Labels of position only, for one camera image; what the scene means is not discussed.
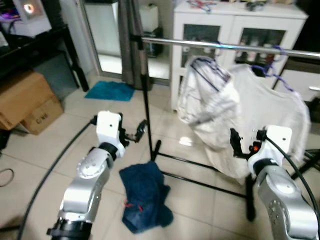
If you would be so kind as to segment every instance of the black table leg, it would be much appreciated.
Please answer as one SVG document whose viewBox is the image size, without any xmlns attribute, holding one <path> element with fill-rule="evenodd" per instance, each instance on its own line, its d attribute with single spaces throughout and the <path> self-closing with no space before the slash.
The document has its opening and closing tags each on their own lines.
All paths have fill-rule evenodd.
<svg viewBox="0 0 320 240">
<path fill-rule="evenodd" d="M 84 74 L 84 71 L 82 70 L 82 68 L 79 66 L 78 63 L 78 56 L 77 56 L 77 52 L 76 52 L 76 48 L 75 45 L 72 41 L 71 35 L 70 35 L 70 31 L 68 28 L 65 29 L 64 33 L 63 33 L 63 40 L 65 43 L 65 46 L 69 52 L 70 58 L 72 60 L 72 68 L 73 70 L 76 72 L 80 85 L 82 87 L 82 90 L 84 92 L 87 92 L 89 90 L 89 85 L 86 79 L 86 76 Z"/>
</svg>

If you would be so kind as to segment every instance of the metal rail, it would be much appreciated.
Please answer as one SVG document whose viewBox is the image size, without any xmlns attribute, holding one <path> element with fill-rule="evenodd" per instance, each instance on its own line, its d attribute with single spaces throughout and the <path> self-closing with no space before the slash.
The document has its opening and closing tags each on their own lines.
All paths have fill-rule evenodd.
<svg viewBox="0 0 320 240">
<path fill-rule="evenodd" d="M 231 44 L 222 44 L 222 43 L 219 44 L 219 43 L 213 43 L 213 42 L 174 40 L 174 39 L 145 37 L 145 36 L 142 37 L 142 41 L 145 43 L 154 43 L 154 44 L 180 45 L 180 46 L 189 46 L 189 47 L 195 47 L 195 48 L 213 48 L 213 49 L 226 49 L 226 50 L 236 50 L 236 51 L 251 51 L 256 53 L 279 54 L 279 55 L 287 55 L 290 57 L 320 60 L 320 52 L 312 52 L 312 51 L 300 51 L 300 50 L 290 50 L 290 49 L 279 50 L 279 49 L 270 48 L 270 47 L 231 45 Z"/>
</svg>

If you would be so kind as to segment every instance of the clothes hanger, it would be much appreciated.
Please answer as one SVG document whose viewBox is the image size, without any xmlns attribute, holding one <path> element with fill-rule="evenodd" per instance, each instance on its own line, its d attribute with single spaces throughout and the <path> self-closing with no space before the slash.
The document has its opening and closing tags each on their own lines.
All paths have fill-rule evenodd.
<svg viewBox="0 0 320 240">
<path fill-rule="evenodd" d="M 211 5 L 217 5 L 216 2 L 203 2 L 202 0 L 188 0 L 186 1 L 190 6 L 204 10 L 207 14 L 211 13 Z"/>
<path fill-rule="evenodd" d="M 195 70 L 211 87 L 213 87 L 217 92 L 219 92 L 218 87 L 216 87 L 213 83 L 211 78 L 204 72 L 200 70 L 202 69 L 200 66 L 200 63 L 206 64 L 213 72 L 215 72 L 223 81 L 224 83 L 227 83 L 230 79 L 230 75 L 224 70 L 221 69 L 217 57 L 222 55 L 222 50 L 219 51 L 217 54 L 217 51 L 214 52 L 214 57 L 213 59 L 208 59 L 207 57 L 198 57 L 195 59 L 195 61 L 190 65 L 193 70 Z"/>
<path fill-rule="evenodd" d="M 270 64 L 267 64 L 265 67 L 259 66 L 259 65 L 252 65 L 251 69 L 259 69 L 259 70 L 261 70 L 265 77 L 276 77 L 280 82 L 282 82 L 283 86 L 288 91 L 294 92 L 294 90 L 289 86 L 289 84 L 281 76 L 276 74 L 276 69 L 273 66 L 273 63 L 279 62 L 279 61 L 281 61 L 283 59 L 284 51 L 283 51 L 282 47 L 280 47 L 279 45 L 274 45 L 273 48 L 280 50 L 279 59 L 277 59 L 277 60 L 274 59 Z"/>
</svg>

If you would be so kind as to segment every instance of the black cable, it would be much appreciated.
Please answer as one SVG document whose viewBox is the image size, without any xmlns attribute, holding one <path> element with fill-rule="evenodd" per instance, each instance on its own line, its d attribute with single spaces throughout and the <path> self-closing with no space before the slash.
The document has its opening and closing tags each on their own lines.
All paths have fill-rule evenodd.
<svg viewBox="0 0 320 240">
<path fill-rule="evenodd" d="M 3 188 L 3 187 L 5 187 L 5 186 L 8 186 L 8 185 L 12 182 L 12 180 L 14 179 L 14 177 L 15 177 L 15 171 L 14 171 L 12 168 L 2 169 L 2 170 L 0 170 L 0 174 L 5 173 L 5 172 L 7 172 L 7 171 L 11 172 L 11 177 L 10 177 L 10 179 L 9 179 L 6 183 L 0 185 L 0 188 Z"/>
<path fill-rule="evenodd" d="M 12 20 L 10 22 L 7 34 L 11 34 L 11 29 L 15 26 L 15 23 L 18 22 L 18 21 L 22 21 L 22 20 L 21 19 L 15 19 L 15 20 Z"/>
<path fill-rule="evenodd" d="M 276 147 L 280 151 L 280 153 L 287 159 L 287 161 L 290 163 L 290 165 L 293 167 L 294 171 L 298 175 L 298 177 L 301 179 L 302 184 L 304 185 L 306 191 L 308 192 L 308 195 L 311 199 L 313 209 L 315 211 L 316 219 L 318 222 L 318 236 L 320 237 L 320 213 L 319 213 L 319 208 L 315 199 L 314 194 L 312 193 L 307 181 L 305 180 L 304 176 L 301 174 L 297 166 L 294 164 L 294 162 L 290 159 L 290 157 L 274 142 L 272 141 L 269 137 L 265 136 L 265 139 L 268 140 L 273 146 Z"/>
<path fill-rule="evenodd" d="M 61 151 L 61 153 L 59 154 L 59 156 L 55 159 L 55 161 L 53 162 L 53 164 L 51 165 L 51 167 L 48 169 L 48 171 L 45 173 L 44 177 L 42 178 L 41 182 L 39 183 L 38 187 L 36 188 L 36 190 L 33 193 L 33 196 L 27 206 L 27 209 L 25 211 L 25 214 L 23 216 L 22 222 L 20 224 L 20 228 L 19 228 L 19 232 L 17 235 L 17 240 L 21 240 L 22 239 L 22 234 L 24 232 L 24 228 L 26 226 L 27 223 L 27 218 L 28 215 L 30 213 L 31 207 L 34 204 L 36 197 L 40 191 L 40 189 L 42 188 L 42 186 L 44 185 L 45 181 L 47 180 L 47 178 L 49 177 L 50 173 L 53 171 L 53 169 L 55 168 L 55 166 L 57 165 L 57 163 L 59 162 L 59 160 L 62 158 L 62 156 L 66 153 L 66 151 L 70 148 L 70 146 L 74 143 L 74 141 L 89 127 L 89 125 L 93 123 L 93 120 L 91 120 L 90 122 L 88 122 L 72 139 L 71 141 L 64 147 L 64 149 Z"/>
</svg>

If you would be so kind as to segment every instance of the white floor tile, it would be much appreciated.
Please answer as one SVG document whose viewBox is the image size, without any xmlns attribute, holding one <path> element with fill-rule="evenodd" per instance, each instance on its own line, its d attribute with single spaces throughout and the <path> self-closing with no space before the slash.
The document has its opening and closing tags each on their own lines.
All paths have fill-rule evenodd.
<svg viewBox="0 0 320 240">
<path fill-rule="evenodd" d="M 79 161 L 88 154 L 92 147 L 98 145 L 95 126 L 89 126 L 83 135 L 82 139 L 60 160 L 54 169 L 55 172 L 72 178 L 76 176 L 76 167 Z"/>
<path fill-rule="evenodd" d="M 46 170 L 37 166 L 30 165 L 26 162 L 2 155 L 0 158 L 0 170 L 11 168 L 14 171 L 12 182 L 4 187 L 0 187 L 0 228 L 10 223 L 18 225 L 25 212 L 34 190 Z M 0 174 L 1 183 L 5 178 L 3 173 Z"/>
<path fill-rule="evenodd" d="M 188 217 L 173 214 L 173 222 L 167 227 L 155 227 L 143 233 L 133 234 L 122 223 L 124 208 L 116 213 L 104 240 L 209 240 L 211 226 Z"/>
<path fill-rule="evenodd" d="M 175 213 L 210 224 L 214 214 L 215 191 L 191 182 L 165 176 L 171 187 L 165 204 Z"/>
<path fill-rule="evenodd" d="M 166 97 L 169 100 L 170 99 L 170 87 L 164 86 L 164 85 L 154 84 L 152 86 L 152 91 L 149 94 Z"/>
<path fill-rule="evenodd" d="M 52 228 L 57 221 L 57 215 L 63 194 L 71 182 L 71 178 L 53 172 L 34 203 L 30 212 L 24 240 L 45 240 L 47 228 Z M 123 196 L 104 189 L 99 210 L 92 226 L 93 240 L 101 240 L 114 219 L 117 208 Z"/>
<path fill-rule="evenodd" d="M 9 140 L 8 140 L 6 146 L 13 144 L 17 139 L 19 139 L 20 137 L 23 137 L 25 135 L 27 135 L 26 132 L 22 132 L 22 131 L 14 129 L 10 134 L 10 137 L 9 137 Z"/>
<path fill-rule="evenodd" d="M 212 224 L 215 227 L 256 239 L 272 240 L 272 232 L 266 208 L 255 191 L 256 218 L 246 217 L 246 200 L 237 196 L 216 192 Z"/>
<path fill-rule="evenodd" d="M 75 116 L 92 118 L 100 111 L 109 110 L 113 101 L 85 98 L 87 93 L 78 89 L 62 102 L 64 112 Z"/>
<path fill-rule="evenodd" d="M 203 143 L 192 142 L 185 138 L 175 139 L 152 134 L 153 146 L 156 145 L 158 140 L 161 141 L 159 150 L 161 153 L 173 155 L 200 164 L 212 165 L 207 157 Z"/>
<path fill-rule="evenodd" d="M 320 134 L 310 133 L 305 148 L 320 149 Z"/>
<path fill-rule="evenodd" d="M 168 98 L 156 94 L 149 94 L 149 112 L 151 121 L 151 130 L 157 127 L 160 117 L 168 103 Z M 143 93 L 136 90 L 131 101 L 115 101 L 110 106 L 110 111 L 123 113 L 123 127 L 136 129 L 138 124 L 146 119 Z"/>
<path fill-rule="evenodd" d="M 319 206 L 320 204 L 320 188 L 319 188 L 319 183 L 320 183 L 320 172 L 315 170 L 308 170 L 303 174 L 303 177 L 305 178 L 306 182 L 308 183 L 314 198 Z M 304 185 L 302 184 L 300 178 L 297 178 L 295 180 L 295 182 L 297 183 L 297 185 L 300 187 L 301 191 L 302 191 L 302 195 L 305 197 L 305 199 L 309 202 L 309 204 L 311 205 L 311 200 L 310 197 L 307 193 L 306 188 L 304 187 Z"/>
<path fill-rule="evenodd" d="M 170 110 L 162 113 L 158 126 L 152 132 L 160 136 L 178 140 L 180 140 L 181 137 L 187 137 L 193 142 L 202 142 L 188 125 L 179 120 L 177 113 Z"/>
<path fill-rule="evenodd" d="M 217 187 L 222 189 L 227 189 L 229 191 L 233 191 L 239 194 L 246 194 L 246 185 L 244 182 L 243 184 L 240 184 L 234 178 L 223 175 L 222 173 L 217 173 L 215 175 L 215 184 Z"/>
<path fill-rule="evenodd" d="M 3 150 L 3 153 L 48 168 L 88 121 L 83 117 L 63 114 L 39 135 L 19 136 Z"/>
<path fill-rule="evenodd" d="M 253 240 L 253 238 L 245 237 L 218 227 L 212 227 L 211 240 Z"/>
</svg>

